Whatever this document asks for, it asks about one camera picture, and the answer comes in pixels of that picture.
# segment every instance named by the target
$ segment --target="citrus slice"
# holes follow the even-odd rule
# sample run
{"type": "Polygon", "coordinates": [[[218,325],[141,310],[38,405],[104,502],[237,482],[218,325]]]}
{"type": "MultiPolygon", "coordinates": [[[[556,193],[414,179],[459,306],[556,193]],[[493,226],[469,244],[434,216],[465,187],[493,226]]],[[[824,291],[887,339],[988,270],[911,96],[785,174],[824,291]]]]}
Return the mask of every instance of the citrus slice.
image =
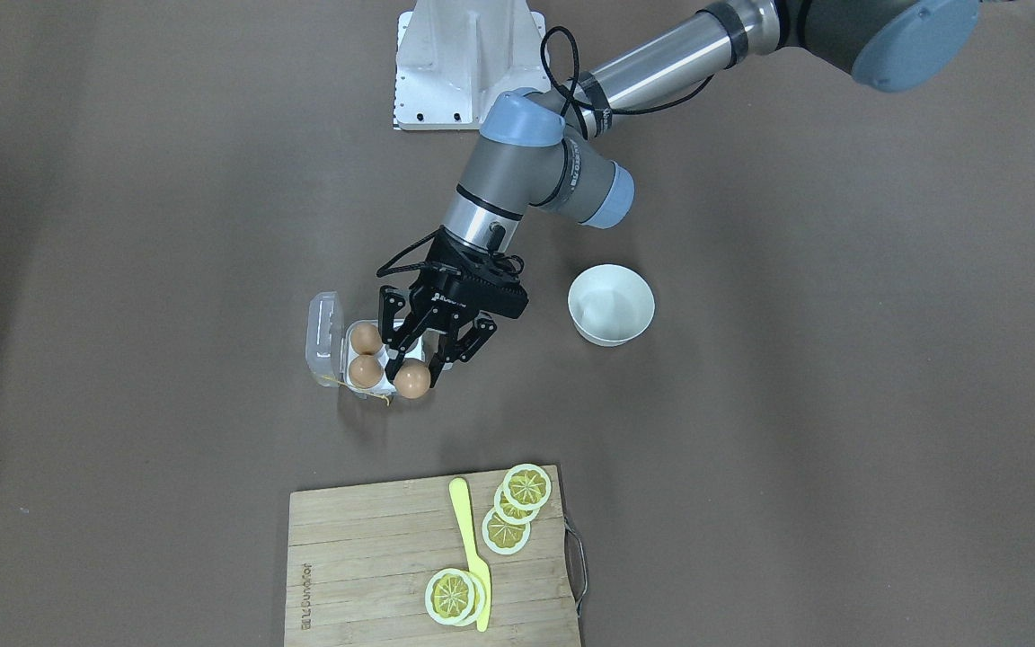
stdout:
{"type": "Polygon", "coordinates": [[[501,491],[519,510],[537,510],[550,500],[550,474],[533,463],[522,463],[506,472],[501,491]]]}
{"type": "Polygon", "coordinates": [[[425,613],[436,623],[455,625],[473,613],[473,579],[465,570],[443,568],[425,586],[425,613]]]}
{"type": "Polygon", "coordinates": [[[476,623],[477,616],[480,616],[481,611],[485,609],[485,584],[474,574],[467,572],[466,575],[473,581],[473,613],[466,616],[464,621],[455,623],[454,626],[469,626],[476,623]]]}
{"type": "Polygon", "coordinates": [[[514,524],[515,526],[529,524],[534,520],[534,517],[537,517],[538,510],[541,510],[541,508],[521,510],[506,496],[505,489],[498,487],[497,491],[494,491],[494,511],[498,513],[498,519],[501,519],[506,524],[514,524]]]}
{"type": "Polygon", "coordinates": [[[529,541],[529,524],[506,524],[496,508],[481,520],[481,539],[498,555],[513,555],[529,541]]]}

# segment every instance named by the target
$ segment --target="yellow knife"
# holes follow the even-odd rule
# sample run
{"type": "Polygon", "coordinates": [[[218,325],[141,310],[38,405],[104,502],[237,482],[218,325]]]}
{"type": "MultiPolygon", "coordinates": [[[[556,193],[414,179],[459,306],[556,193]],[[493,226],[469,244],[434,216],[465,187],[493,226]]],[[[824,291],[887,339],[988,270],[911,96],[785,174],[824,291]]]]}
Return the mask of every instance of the yellow knife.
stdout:
{"type": "Polygon", "coordinates": [[[457,476],[449,481],[449,500],[452,512],[457,516],[457,529],[461,531],[461,545],[466,549],[466,562],[469,572],[477,576],[485,585],[485,607],[477,616],[477,630],[485,630],[490,624],[490,605],[494,601],[494,585],[490,582],[490,565],[477,556],[477,541],[473,539],[473,508],[469,507],[469,484],[466,479],[457,476]]]}

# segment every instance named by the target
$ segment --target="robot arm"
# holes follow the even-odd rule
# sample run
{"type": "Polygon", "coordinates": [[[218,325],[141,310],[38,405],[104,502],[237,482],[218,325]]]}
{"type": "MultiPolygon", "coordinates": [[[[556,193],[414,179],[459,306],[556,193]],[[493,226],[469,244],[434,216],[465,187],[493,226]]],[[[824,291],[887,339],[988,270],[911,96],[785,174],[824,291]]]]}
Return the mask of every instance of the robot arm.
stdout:
{"type": "Polygon", "coordinates": [[[394,378],[407,350],[435,330],[439,343],[428,364],[435,385],[443,370],[471,359],[494,334],[492,315],[522,314],[523,262],[505,253],[530,206],[602,229],[625,216],[632,177],[588,143],[621,119],[655,112],[650,107],[657,101],[704,86],[747,55],[785,46],[809,50],[862,85],[908,90],[956,55],[977,23],[977,0],[716,0],[661,36],[575,75],[571,94],[557,83],[548,93],[502,93],[442,225],[378,270],[419,272],[409,290],[381,290],[379,330],[391,357],[386,376],[394,378]],[[423,262],[392,267],[426,242],[423,262]]]}

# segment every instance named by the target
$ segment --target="wooden cutting board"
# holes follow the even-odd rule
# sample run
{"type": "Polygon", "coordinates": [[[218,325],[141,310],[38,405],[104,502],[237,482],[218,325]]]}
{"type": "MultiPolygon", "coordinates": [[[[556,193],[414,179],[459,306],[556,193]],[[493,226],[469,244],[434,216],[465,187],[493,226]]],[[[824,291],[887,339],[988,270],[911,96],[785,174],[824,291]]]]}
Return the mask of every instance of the wooden cutting board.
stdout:
{"type": "Polygon", "coordinates": [[[285,647],[457,647],[537,644],[580,647],[564,558],[562,489],[554,489],[526,548],[501,556],[485,548],[481,519],[505,470],[295,492],[290,496],[285,647]],[[469,483],[477,552],[490,564],[490,626],[449,627],[425,613],[437,570],[466,568],[448,483],[469,483]]]}

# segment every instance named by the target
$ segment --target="blue cap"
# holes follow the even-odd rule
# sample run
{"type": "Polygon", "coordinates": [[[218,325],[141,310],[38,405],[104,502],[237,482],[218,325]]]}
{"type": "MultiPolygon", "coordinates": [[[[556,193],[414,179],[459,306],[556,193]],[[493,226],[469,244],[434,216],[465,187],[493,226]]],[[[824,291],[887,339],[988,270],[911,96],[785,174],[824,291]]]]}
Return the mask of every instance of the blue cap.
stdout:
{"type": "Polygon", "coordinates": [[[480,128],[486,140],[533,147],[554,146],[562,142],[566,120],[561,115],[518,92],[498,95],[480,128]]]}
{"type": "Polygon", "coordinates": [[[633,193],[635,193],[633,176],[621,168],[620,164],[613,163],[613,184],[610,185],[610,192],[604,196],[604,201],[596,213],[582,225],[609,229],[619,224],[633,206],[633,193]]]}
{"type": "Polygon", "coordinates": [[[854,61],[857,83],[899,92],[933,79],[977,26],[977,0],[920,0],[884,25],[854,61]]]}

